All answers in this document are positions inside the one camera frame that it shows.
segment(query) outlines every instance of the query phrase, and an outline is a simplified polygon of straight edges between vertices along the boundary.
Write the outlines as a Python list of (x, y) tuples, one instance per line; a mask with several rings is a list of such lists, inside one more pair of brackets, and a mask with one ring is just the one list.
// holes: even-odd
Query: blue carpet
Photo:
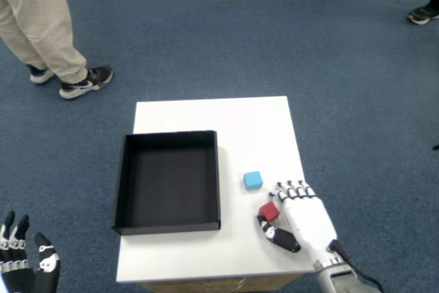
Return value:
[(387, 292), (435, 292), (439, 23), (405, 20), (427, 1), (69, 0), (76, 46), (116, 76), (65, 102), (0, 44), (0, 214), (30, 214), (30, 235), (56, 243), (60, 292), (142, 292), (115, 283), (110, 229), (135, 102), (287, 95), (305, 175), (353, 261)]

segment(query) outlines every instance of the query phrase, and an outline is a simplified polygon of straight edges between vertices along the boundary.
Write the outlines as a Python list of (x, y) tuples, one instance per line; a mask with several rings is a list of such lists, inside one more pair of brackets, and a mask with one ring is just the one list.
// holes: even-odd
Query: white robotic hand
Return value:
[(270, 195), (281, 201), (292, 233), (302, 249), (309, 253), (316, 271), (342, 263), (342, 258), (328, 248), (337, 239), (337, 233), (314, 190), (305, 181), (279, 182), (277, 185), (278, 189)]
[[(380, 282), (351, 263), (337, 240), (337, 233), (323, 202), (305, 181), (279, 182), (270, 196), (278, 197), (281, 201), (283, 214), (292, 232), (277, 229), (258, 216), (265, 236), (286, 250), (306, 251), (318, 273), (320, 288), (324, 293), (383, 292)], [(374, 283), (379, 290), (359, 281), (358, 275)]]

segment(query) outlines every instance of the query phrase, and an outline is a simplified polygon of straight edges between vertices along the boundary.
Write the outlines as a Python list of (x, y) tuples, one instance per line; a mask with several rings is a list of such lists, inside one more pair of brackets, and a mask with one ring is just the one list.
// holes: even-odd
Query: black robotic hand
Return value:
[(55, 293), (60, 277), (60, 258), (49, 240), (42, 234), (35, 236), (40, 264), (36, 274), (27, 262), (26, 231), (29, 217), (10, 232), (14, 212), (9, 212), (0, 228), (0, 293)]

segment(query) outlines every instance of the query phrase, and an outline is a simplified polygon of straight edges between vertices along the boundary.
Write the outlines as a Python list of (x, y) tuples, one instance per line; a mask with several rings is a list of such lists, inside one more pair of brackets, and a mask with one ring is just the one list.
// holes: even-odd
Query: sneaker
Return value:
[(54, 73), (49, 69), (39, 70), (32, 65), (27, 66), (30, 70), (30, 81), (34, 84), (44, 84), (54, 76)]
[(431, 19), (437, 18), (439, 18), (439, 10), (433, 8), (430, 4), (418, 7), (408, 15), (408, 19), (417, 25), (427, 24)]
[(91, 91), (98, 91), (107, 85), (112, 78), (109, 66), (88, 69), (87, 78), (77, 84), (61, 82), (60, 95), (64, 99), (74, 99)]

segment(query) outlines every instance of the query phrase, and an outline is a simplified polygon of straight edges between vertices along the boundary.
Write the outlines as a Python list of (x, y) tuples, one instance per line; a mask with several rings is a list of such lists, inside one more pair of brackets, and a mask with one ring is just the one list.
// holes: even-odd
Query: red object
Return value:
[(267, 204), (261, 206), (259, 209), (259, 215), (262, 215), (267, 222), (275, 221), (279, 216), (279, 210), (273, 202), (268, 202)]

